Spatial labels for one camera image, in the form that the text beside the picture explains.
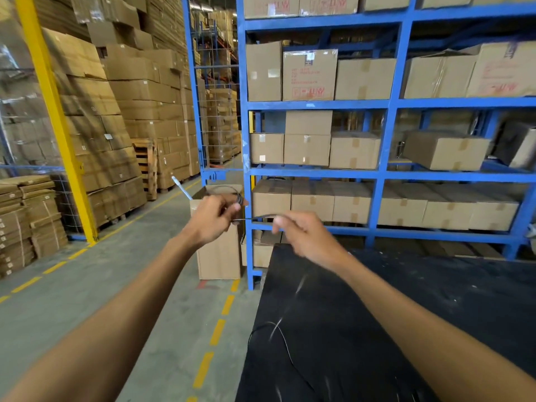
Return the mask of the person's right hand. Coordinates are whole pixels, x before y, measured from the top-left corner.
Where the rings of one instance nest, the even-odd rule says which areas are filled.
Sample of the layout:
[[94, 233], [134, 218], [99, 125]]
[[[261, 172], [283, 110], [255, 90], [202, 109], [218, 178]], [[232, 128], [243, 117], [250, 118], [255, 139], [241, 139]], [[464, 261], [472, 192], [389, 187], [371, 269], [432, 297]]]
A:
[[289, 211], [274, 220], [293, 220], [300, 227], [299, 238], [286, 238], [294, 252], [332, 272], [352, 263], [352, 257], [312, 212]]

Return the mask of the person's left hand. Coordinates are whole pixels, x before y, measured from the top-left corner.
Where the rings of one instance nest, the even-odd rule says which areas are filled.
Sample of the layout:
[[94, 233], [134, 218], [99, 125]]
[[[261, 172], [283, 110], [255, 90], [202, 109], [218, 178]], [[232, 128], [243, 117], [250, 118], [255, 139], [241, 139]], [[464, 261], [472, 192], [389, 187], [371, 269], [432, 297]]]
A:
[[188, 238], [195, 251], [215, 241], [227, 231], [221, 229], [221, 214], [231, 204], [242, 206], [238, 194], [210, 194], [197, 204], [190, 221], [181, 232]]

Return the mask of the person's left forearm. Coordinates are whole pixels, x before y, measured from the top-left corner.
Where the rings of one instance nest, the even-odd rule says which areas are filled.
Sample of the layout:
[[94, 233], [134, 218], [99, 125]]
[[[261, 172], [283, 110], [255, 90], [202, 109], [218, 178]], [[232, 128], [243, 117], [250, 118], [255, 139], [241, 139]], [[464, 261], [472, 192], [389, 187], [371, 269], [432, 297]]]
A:
[[114, 298], [44, 354], [1, 402], [115, 402], [184, 265], [203, 245], [185, 227]]

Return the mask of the person's right forearm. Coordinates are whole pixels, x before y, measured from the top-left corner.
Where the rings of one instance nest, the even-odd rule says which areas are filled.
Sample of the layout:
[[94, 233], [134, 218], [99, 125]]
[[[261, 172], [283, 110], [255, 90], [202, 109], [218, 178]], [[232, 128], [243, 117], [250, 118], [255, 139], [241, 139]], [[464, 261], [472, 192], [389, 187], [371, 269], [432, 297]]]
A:
[[536, 379], [406, 297], [342, 251], [328, 268], [368, 311], [443, 402], [536, 402]]

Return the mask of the small cardboard box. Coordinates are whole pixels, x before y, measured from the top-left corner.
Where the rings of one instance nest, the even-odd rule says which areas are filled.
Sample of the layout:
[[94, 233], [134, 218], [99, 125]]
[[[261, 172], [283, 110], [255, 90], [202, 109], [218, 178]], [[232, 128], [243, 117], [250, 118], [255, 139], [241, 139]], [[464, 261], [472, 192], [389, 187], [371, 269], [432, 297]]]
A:
[[272, 251], [283, 242], [283, 232], [273, 234], [270, 230], [253, 230], [253, 267], [268, 268]]

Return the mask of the tall open cardboard box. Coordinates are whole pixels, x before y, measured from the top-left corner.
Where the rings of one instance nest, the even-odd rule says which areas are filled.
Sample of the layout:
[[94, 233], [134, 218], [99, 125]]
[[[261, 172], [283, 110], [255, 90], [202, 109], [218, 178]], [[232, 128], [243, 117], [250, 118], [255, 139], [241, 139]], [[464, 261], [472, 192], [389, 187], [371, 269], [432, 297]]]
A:
[[[194, 214], [202, 199], [211, 194], [243, 195], [241, 184], [205, 185], [192, 196], [190, 211]], [[197, 252], [198, 273], [201, 280], [233, 280], [242, 276], [242, 260], [240, 240], [245, 229], [243, 220], [244, 209], [238, 214], [237, 224], [231, 224], [229, 229], [215, 241], [206, 244]]]

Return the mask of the upright wooden pallets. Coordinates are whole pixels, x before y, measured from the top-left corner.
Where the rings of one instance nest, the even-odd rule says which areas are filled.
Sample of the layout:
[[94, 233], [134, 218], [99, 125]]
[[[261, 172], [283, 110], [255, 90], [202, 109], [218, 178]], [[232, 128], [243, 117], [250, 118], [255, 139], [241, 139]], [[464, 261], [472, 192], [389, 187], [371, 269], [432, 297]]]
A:
[[157, 200], [157, 143], [153, 138], [131, 138], [147, 200]]

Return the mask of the tall pile of palletised cartons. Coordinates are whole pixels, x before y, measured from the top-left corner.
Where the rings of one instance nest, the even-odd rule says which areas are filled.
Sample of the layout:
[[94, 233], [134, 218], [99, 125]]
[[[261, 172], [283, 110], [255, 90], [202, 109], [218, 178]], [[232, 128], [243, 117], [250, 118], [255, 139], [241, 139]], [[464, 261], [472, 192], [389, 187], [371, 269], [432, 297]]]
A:
[[147, 202], [131, 138], [155, 139], [157, 189], [190, 177], [181, 90], [161, 82], [182, 73], [122, 44], [101, 60], [94, 45], [41, 28], [96, 228]]

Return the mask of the stack of flat cardboard bundles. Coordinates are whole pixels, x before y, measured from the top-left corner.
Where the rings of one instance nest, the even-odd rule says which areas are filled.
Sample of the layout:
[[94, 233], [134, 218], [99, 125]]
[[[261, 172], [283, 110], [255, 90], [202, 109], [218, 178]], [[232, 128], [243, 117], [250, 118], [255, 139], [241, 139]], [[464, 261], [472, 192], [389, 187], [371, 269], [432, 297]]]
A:
[[0, 279], [67, 246], [56, 195], [49, 175], [0, 180]]

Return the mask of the plastic wrapped pallet load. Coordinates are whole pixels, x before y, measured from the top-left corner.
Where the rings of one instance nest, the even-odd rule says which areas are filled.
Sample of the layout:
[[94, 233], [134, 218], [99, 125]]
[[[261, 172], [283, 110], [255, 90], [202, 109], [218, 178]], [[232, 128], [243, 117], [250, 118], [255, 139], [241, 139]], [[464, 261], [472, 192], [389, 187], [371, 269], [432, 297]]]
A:
[[63, 168], [12, 0], [0, 0], [0, 155], [12, 166]]

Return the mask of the yellow steel post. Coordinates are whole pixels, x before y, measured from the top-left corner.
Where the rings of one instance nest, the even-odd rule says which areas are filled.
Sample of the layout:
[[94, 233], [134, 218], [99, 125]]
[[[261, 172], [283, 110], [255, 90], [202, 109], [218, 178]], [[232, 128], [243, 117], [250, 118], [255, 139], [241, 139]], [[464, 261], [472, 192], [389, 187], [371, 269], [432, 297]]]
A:
[[42, 98], [46, 105], [50, 123], [62, 157], [71, 193], [77, 207], [82, 224], [85, 240], [90, 245], [98, 242], [98, 232], [95, 226], [90, 202], [82, 179], [83, 165], [77, 160], [70, 136], [70, 129], [62, 107], [57, 89], [56, 78], [52, 69], [50, 53], [44, 40], [41, 25], [38, 21], [37, 10], [33, 0], [14, 0], [27, 47], [34, 65], [39, 82]]

